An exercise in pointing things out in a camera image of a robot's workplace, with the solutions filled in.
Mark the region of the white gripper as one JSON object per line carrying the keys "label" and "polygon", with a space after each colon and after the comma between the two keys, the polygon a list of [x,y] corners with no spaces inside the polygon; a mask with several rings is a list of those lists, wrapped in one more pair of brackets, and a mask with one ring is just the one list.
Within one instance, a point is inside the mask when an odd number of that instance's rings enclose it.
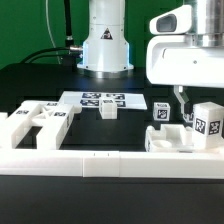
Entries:
{"label": "white gripper", "polygon": [[183,86],[224,88],[224,3],[184,3],[153,18],[146,75],[153,84],[173,85],[186,123],[193,104]]}

